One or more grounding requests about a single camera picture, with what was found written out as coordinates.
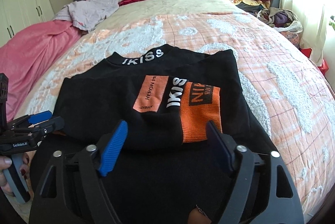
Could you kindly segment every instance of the black rectangle print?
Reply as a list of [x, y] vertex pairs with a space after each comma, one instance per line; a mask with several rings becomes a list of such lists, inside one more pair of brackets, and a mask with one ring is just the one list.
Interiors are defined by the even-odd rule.
[[190, 90], [189, 106], [212, 104], [213, 86], [192, 83]]

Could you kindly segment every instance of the pink blanket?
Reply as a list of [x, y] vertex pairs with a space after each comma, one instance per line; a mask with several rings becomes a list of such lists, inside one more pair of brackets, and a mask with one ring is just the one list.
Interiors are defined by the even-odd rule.
[[7, 120], [14, 118], [40, 77], [81, 37], [68, 21], [34, 24], [0, 48], [0, 73], [9, 78]]

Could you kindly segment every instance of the fingernail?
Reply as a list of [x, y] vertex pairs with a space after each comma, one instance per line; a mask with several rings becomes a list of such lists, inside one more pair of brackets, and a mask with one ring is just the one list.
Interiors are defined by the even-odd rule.
[[12, 160], [10, 158], [5, 158], [5, 164], [12, 165]]

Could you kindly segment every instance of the purple folded cloth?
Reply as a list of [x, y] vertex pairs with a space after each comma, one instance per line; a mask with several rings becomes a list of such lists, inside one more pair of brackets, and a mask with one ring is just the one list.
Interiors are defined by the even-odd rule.
[[289, 21], [289, 17], [287, 16], [285, 11], [280, 11], [274, 15], [274, 22], [276, 24], [284, 24]]

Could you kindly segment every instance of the blue gripper pad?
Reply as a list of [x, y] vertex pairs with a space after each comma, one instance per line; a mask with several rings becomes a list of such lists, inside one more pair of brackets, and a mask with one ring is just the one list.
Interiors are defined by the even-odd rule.
[[29, 119], [28, 122], [35, 125], [38, 124], [40, 122], [44, 122], [49, 120], [52, 117], [52, 113], [51, 111], [45, 111], [45, 112], [41, 112], [38, 114], [34, 114], [32, 115]]
[[106, 177], [113, 170], [127, 135], [128, 124], [126, 121], [122, 121], [101, 153], [100, 168], [98, 170], [101, 176]]

